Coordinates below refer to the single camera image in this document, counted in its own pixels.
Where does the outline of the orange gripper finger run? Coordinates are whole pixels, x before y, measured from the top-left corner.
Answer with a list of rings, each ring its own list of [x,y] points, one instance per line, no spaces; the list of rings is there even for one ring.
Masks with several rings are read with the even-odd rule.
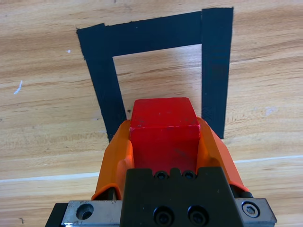
[[[200,140],[196,169],[201,167],[221,167],[229,184],[240,191],[248,192],[249,189],[244,186],[226,145],[205,120],[201,118],[197,120],[200,125]]]
[[[107,146],[92,200],[106,200],[110,189],[123,199],[126,172],[134,168],[133,146],[129,140],[130,121],[124,121]]]

